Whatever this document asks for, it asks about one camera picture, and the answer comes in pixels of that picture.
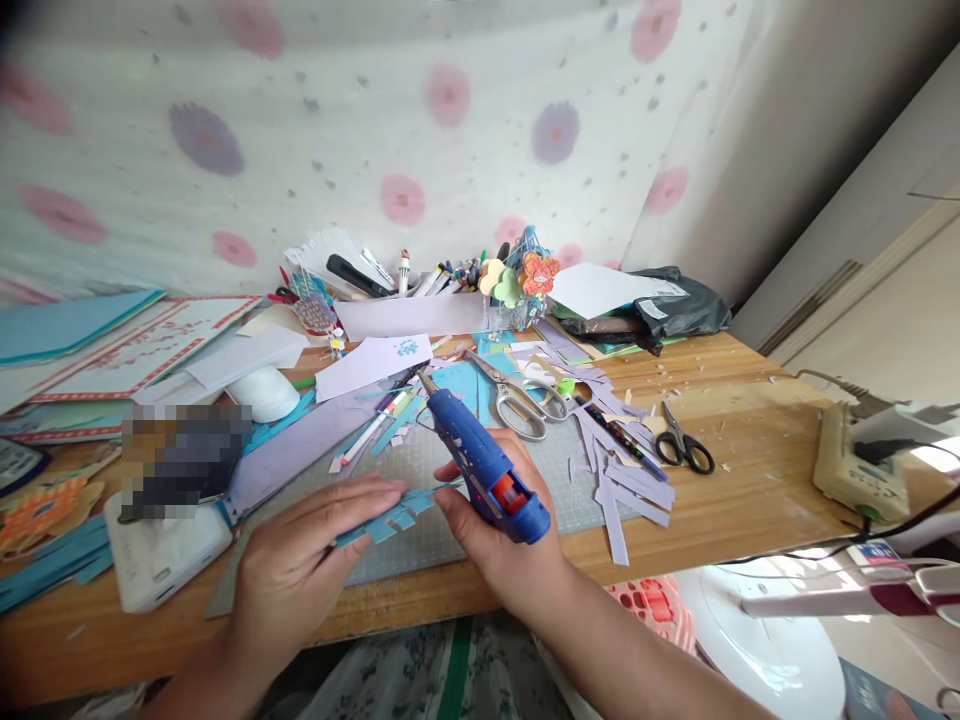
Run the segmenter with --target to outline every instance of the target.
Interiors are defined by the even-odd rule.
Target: black-handled scissors
[[[698,475],[712,475],[717,466],[713,462],[713,455],[707,450],[699,440],[692,438],[680,429],[680,424],[670,412],[670,408],[663,403],[663,416],[667,419],[667,430],[657,435],[656,448],[657,455],[667,465],[677,467],[683,465],[684,460],[690,465],[690,469]],[[668,445],[673,451],[672,455],[665,453],[660,446]]]

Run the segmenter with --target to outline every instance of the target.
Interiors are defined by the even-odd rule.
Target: hot glue gun
[[[515,543],[533,545],[550,529],[550,513],[513,472],[500,446],[449,390],[417,371],[430,399],[434,428],[467,480],[470,504]]]

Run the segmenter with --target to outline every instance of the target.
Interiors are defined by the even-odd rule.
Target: pink dot
[[[406,175],[387,175],[380,182],[380,207],[398,225],[413,227],[423,217],[427,200],[423,188]]]
[[[494,233],[494,237],[497,239],[497,246],[499,247],[505,242],[511,245],[515,244],[517,240],[523,237],[523,231],[526,227],[527,221],[522,217],[514,215],[504,218],[497,227],[497,232]]]
[[[651,63],[663,54],[677,32],[681,8],[681,0],[645,0],[630,44],[637,60]]]
[[[470,110],[470,78],[453,65],[436,65],[427,85],[430,114],[443,127],[457,127]]]
[[[0,99],[34,127],[54,135],[73,133],[70,107],[43,82],[24,68],[0,70]]]
[[[680,202],[689,182],[690,175],[684,168],[664,170],[650,186],[643,209],[662,215]]]
[[[24,185],[19,194],[24,207],[60,237],[85,245],[106,242],[106,229],[79,200],[40,185]]]
[[[570,243],[557,250],[554,257],[560,262],[560,267],[573,267],[583,262],[583,250],[579,245]]]
[[[244,50],[267,60],[283,54],[286,38],[270,0],[217,0],[217,17]]]
[[[257,264],[257,252],[239,235],[222,230],[213,234],[213,249],[220,257],[237,267],[253,267]]]

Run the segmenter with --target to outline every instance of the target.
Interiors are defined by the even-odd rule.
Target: orange paper flower
[[[560,263],[554,258],[542,258],[536,253],[523,256],[523,292],[538,295],[553,290],[553,278],[560,272]]]

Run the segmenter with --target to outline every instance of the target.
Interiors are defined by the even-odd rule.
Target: white cylinder
[[[276,422],[286,417],[300,402],[300,393],[283,373],[268,365],[227,385],[237,405],[249,405],[254,422]]]

